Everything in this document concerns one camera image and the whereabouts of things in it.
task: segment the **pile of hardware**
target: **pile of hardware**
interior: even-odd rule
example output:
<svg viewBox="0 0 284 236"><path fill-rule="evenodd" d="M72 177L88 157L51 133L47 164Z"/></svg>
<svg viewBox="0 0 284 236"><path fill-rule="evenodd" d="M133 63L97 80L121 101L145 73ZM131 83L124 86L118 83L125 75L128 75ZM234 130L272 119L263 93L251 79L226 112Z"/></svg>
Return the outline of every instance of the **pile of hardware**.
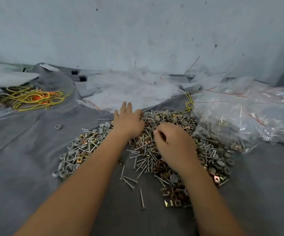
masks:
<svg viewBox="0 0 284 236"><path fill-rule="evenodd" d="M202 135L194 135L197 121L194 117L179 112L167 111L151 111L143 114L145 123L144 131L138 138L134 138L129 142L134 150L127 150L133 155L133 169L139 173L136 179L124 176L125 165L123 166L120 180L123 180L133 190L135 187L132 184L137 184L142 173L152 173L163 185L161 189L162 195L165 197L164 204L166 207L190 207L190 198L187 190L179 177L167 163L164 162L158 152L154 141L153 131L162 122L170 122L179 125L188 134L192 136L197 145L198 160L201 165L208 171L213 178L214 183L220 187L229 181L230 169L234 166L234 161L230 158L233 153L228 146L218 142L213 137L203 137ZM99 129L89 131L82 129L84 134L77 137L68 146L68 153L62 154L59 158L61 163L58 170L53 172L54 177L61 178L69 177L73 172L85 161L91 153L105 139L106 135L111 131L113 121L101 123Z"/></svg>

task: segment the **gray fabric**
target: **gray fabric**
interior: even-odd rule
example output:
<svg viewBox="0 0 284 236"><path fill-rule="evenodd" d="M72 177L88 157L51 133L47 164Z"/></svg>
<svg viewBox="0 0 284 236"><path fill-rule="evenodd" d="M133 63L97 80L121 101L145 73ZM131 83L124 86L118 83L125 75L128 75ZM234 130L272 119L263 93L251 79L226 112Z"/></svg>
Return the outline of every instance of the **gray fabric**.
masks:
<svg viewBox="0 0 284 236"><path fill-rule="evenodd" d="M33 71L40 78L32 83L46 91L65 88L69 92L75 87L70 69L59 68L63 72L36 65ZM75 92L47 111L12 113L0 119L0 235L14 233L60 185L51 173L81 128L93 129L98 118L112 118L110 113L80 106L75 101L79 98ZM181 110L185 101L181 95L152 109ZM63 126L59 131L57 124ZM127 157L124 151L125 175L135 177L133 160ZM250 235L284 235L284 146L262 143L251 154L234 160L232 178L220 190L231 210ZM161 184L152 175L142 175L137 189L131 191L119 181L121 170L116 166L91 235L195 234L191 209L166 209ZM146 211L140 211L139 187Z"/></svg>

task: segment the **hand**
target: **hand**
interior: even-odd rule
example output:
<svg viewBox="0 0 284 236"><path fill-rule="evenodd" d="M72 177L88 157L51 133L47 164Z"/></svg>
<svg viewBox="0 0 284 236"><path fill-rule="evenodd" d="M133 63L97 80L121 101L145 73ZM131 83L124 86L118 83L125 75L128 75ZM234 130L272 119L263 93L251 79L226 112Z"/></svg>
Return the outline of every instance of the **hand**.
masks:
<svg viewBox="0 0 284 236"><path fill-rule="evenodd" d="M118 110L114 113L114 131L124 133L128 140L138 137L144 130L144 122L141 118L142 110L138 109L132 113L132 104L123 102L120 114Z"/></svg>
<svg viewBox="0 0 284 236"><path fill-rule="evenodd" d="M164 161L181 177L199 163L195 141L181 127L162 123L154 131L154 140Z"/></svg>

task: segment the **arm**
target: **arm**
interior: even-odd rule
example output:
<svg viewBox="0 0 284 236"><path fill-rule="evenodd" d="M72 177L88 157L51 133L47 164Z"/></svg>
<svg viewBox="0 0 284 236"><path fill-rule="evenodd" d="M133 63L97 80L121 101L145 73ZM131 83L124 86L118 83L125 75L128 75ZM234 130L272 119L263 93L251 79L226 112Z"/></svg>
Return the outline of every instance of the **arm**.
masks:
<svg viewBox="0 0 284 236"><path fill-rule="evenodd" d="M14 235L89 235L121 151L144 129L141 113L124 102L106 139Z"/></svg>
<svg viewBox="0 0 284 236"><path fill-rule="evenodd" d="M196 145L182 128L161 124L154 138L165 162L183 179L191 199L201 236L245 235L197 159Z"/></svg>

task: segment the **wall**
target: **wall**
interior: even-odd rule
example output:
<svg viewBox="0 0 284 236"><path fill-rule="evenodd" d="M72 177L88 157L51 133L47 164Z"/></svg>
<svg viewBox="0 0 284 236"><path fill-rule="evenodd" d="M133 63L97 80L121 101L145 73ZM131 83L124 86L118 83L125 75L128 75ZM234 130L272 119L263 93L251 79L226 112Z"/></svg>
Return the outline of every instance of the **wall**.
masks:
<svg viewBox="0 0 284 236"><path fill-rule="evenodd" d="M0 0L0 61L284 73L284 0Z"/></svg>

